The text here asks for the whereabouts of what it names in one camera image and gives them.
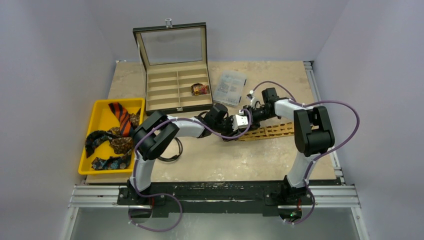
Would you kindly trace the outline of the clear plastic organiser box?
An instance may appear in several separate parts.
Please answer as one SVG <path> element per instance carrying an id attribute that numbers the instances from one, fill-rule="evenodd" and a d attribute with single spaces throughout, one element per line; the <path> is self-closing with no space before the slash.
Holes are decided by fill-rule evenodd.
<path id="1" fill-rule="evenodd" d="M 212 98 L 215 103 L 237 107 L 240 104 L 247 75 L 234 70 L 225 70 L 214 89 Z"/>

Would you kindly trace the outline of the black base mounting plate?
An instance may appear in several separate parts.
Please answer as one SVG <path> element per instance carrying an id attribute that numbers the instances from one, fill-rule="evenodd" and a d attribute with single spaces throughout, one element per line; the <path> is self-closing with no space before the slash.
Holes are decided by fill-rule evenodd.
<path id="1" fill-rule="evenodd" d="M 154 218 L 170 213 L 261 214 L 300 219 L 302 206 L 313 204 L 304 187 L 290 189 L 283 180 L 153 182 L 137 194 L 130 183 L 120 187 L 117 204 L 152 208 Z"/>

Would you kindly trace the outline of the orange navy striped tie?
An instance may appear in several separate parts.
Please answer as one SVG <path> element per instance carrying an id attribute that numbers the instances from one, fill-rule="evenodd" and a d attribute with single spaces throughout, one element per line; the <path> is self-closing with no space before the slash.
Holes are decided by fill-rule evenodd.
<path id="1" fill-rule="evenodd" d="M 119 121 L 119 130 L 121 135 L 123 137 L 129 137 L 133 130 L 130 113 L 119 102 L 111 102 L 108 104 L 108 107 Z"/>

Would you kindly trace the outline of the yellow plastic bin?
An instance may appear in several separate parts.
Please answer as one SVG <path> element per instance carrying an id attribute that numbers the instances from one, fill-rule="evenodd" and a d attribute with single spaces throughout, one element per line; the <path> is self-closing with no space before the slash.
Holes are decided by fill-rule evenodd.
<path id="1" fill-rule="evenodd" d="M 119 121 L 111 112 L 108 104 L 118 102 L 128 110 L 130 114 L 137 113 L 141 109 L 140 123 L 144 120 L 146 101 L 144 98 L 121 98 L 121 99 L 101 99 L 97 100 L 92 108 L 91 117 L 89 119 L 87 135 L 97 130 L 109 130 L 112 127 L 118 127 Z M 78 173 L 80 175 L 105 175 L 105 174 L 131 174 L 134 168 L 135 155 L 131 155 L 131 163 L 128 168 L 121 170 L 93 170 L 90 166 L 91 161 L 86 158 L 85 149 L 79 161 Z"/>

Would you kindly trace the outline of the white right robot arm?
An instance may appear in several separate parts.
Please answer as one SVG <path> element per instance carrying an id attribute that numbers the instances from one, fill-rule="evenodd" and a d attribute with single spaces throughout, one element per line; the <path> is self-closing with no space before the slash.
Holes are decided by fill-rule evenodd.
<path id="1" fill-rule="evenodd" d="M 328 110 L 324 106 L 305 106 L 287 97 L 279 97 L 275 88 L 261 92 L 263 104 L 257 105 L 254 91 L 247 95 L 249 111 L 255 125 L 274 117 L 290 119 L 294 129 L 296 158 L 289 173 L 284 177 L 278 196 L 292 204 L 306 195 L 316 158 L 325 154 L 335 144 L 335 136 Z"/>

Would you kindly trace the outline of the aluminium frame rail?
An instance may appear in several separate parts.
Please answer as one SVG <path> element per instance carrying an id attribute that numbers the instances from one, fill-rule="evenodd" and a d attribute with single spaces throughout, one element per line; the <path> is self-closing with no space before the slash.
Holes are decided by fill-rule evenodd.
<path id="1" fill-rule="evenodd" d="M 354 185 L 346 185 L 343 172 L 336 152 L 331 152 L 331 161 L 336 174 L 336 180 L 311 180 L 309 193 L 312 195 L 312 205 L 302 208 L 315 210 L 323 209 L 349 209 L 352 213 L 354 230 L 360 240 L 367 240 L 369 235 L 365 223 L 362 219 L 361 204 Z M 143 210 L 147 211 L 149 207 L 138 206 L 131 208 L 117 203 L 120 187 L 126 184 L 82 184 L 76 185 L 70 198 L 67 221 L 60 238 L 69 240 L 72 238 L 75 224 L 79 217 L 79 211 L 82 209 L 125 209 L 125 210 Z M 289 219 L 282 218 L 284 224 L 289 224 Z"/>

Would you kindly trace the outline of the dark patterned tie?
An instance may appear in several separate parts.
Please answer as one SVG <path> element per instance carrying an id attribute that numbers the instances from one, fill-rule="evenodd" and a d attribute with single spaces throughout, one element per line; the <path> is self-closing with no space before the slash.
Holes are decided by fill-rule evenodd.
<path id="1" fill-rule="evenodd" d="M 109 130 L 95 130 L 85 139 L 85 157 L 90 160 L 90 167 L 95 171 L 124 170 L 130 166 L 132 151 L 126 154 L 115 154 L 109 140 L 117 136 Z"/>

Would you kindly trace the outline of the black compartment tie box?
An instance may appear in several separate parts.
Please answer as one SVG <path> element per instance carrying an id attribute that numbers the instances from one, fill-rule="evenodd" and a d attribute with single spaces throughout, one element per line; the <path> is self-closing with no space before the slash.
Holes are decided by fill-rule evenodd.
<path id="1" fill-rule="evenodd" d="M 135 27 L 132 30 L 145 71 L 145 112 L 166 114 L 208 110 L 213 105 L 207 50 L 207 24 L 195 22 Z M 191 86 L 209 85 L 210 94 L 193 96 Z"/>

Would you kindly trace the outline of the grey floral tie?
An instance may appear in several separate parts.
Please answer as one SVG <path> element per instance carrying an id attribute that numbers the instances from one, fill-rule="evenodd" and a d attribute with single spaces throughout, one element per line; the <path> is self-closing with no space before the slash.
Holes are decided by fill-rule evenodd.
<path id="1" fill-rule="evenodd" d="M 140 124 L 140 117 L 141 117 L 141 109 L 139 109 L 136 113 L 130 114 L 130 122 L 133 126 L 133 128 L 136 128 Z M 131 137 L 123 137 L 117 127 L 112 127 L 110 130 L 114 135 L 117 136 L 117 138 L 113 138 L 109 140 L 109 146 L 113 149 L 113 152 L 115 154 L 127 154 L 128 151 L 132 149 L 133 146 L 133 140 Z"/>

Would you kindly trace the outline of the rolled colourful tie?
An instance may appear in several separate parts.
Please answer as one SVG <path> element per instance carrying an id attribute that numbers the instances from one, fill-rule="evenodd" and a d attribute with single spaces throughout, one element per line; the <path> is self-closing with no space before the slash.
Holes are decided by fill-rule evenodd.
<path id="1" fill-rule="evenodd" d="M 210 88 L 207 84 L 195 83 L 190 87 L 192 96 L 208 95 L 210 94 Z"/>

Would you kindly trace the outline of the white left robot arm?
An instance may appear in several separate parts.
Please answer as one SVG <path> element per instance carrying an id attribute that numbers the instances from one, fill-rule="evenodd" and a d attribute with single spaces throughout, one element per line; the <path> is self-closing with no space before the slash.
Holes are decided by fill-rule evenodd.
<path id="1" fill-rule="evenodd" d="M 131 132 L 134 142 L 134 167 L 129 183 L 129 197 L 138 205 L 146 203 L 150 193 L 154 164 L 172 140 L 181 137 L 205 138 L 216 135 L 224 140 L 235 140 L 250 128 L 252 115 L 247 110 L 228 115 L 227 108 L 215 104 L 204 114 L 191 118 L 176 117 L 156 111 L 141 126 Z"/>

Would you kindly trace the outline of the cream insect print tie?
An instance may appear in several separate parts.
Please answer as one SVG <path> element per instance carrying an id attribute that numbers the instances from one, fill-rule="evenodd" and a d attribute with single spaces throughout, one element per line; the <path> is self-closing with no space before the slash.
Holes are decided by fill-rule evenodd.
<path id="1" fill-rule="evenodd" d="M 250 142 L 274 138 L 290 137 L 294 135 L 294 124 L 292 122 L 281 123 L 249 130 L 237 139 L 239 142 Z"/>

